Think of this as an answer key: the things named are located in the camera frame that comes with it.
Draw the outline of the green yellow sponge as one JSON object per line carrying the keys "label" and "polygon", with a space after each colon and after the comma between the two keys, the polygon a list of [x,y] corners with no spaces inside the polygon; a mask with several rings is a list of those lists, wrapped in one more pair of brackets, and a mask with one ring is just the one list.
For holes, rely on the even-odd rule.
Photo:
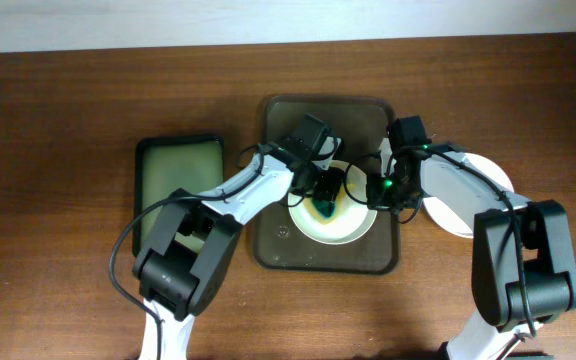
{"label": "green yellow sponge", "polygon": [[337,215],[339,208],[338,201],[312,199],[311,204],[314,216],[322,222],[332,221]]}

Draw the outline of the white plate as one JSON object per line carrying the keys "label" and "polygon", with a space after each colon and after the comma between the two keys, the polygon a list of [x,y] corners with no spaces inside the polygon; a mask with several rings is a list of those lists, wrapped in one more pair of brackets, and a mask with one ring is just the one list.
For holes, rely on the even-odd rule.
{"label": "white plate", "polygon": [[483,176],[502,192],[514,192],[507,174],[492,160],[481,155],[448,152],[456,165],[432,155],[421,163],[423,206],[443,230],[462,238],[473,238],[474,216],[490,209],[505,209]]}
{"label": "white plate", "polygon": [[294,194],[288,195],[288,211],[294,225],[308,238],[326,245],[342,245],[365,235],[376,220],[377,211],[366,205],[367,176],[361,169],[352,165],[347,170],[348,163],[340,160],[333,160],[331,166],[345,173],[335,200],[339,202],[335,218],[320,221],[312,211],[312,199]]}

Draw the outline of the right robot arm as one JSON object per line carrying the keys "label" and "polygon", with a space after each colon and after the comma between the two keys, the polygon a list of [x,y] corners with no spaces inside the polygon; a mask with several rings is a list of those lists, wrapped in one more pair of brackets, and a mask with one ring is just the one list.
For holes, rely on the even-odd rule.
{"label": "right robot arm", "polygon": [[576,259],[567,213],[535,202],[475,168],[454,144],[435,144],[418,116],[388,123],[369,175],[367,206],[417,212],[423,199],[447,205],[473,232],[471,289],[476,309],[443,343],[443,359],[504,359],[538,329],[576,309]]}

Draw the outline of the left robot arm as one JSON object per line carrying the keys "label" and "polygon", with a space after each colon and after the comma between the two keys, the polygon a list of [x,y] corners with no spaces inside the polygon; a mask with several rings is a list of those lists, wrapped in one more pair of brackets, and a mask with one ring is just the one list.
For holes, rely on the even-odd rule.
{"label": "left robot arm", "polygon": [[242,229],[287,194],[311,194],[342,145],[307,114],[293,133],[257,145],[223,184],[197,195],[178,189],[154,204],[159,213],[133,266],[148,316],[140,358],[186,357],[193,322],[219,291]]}

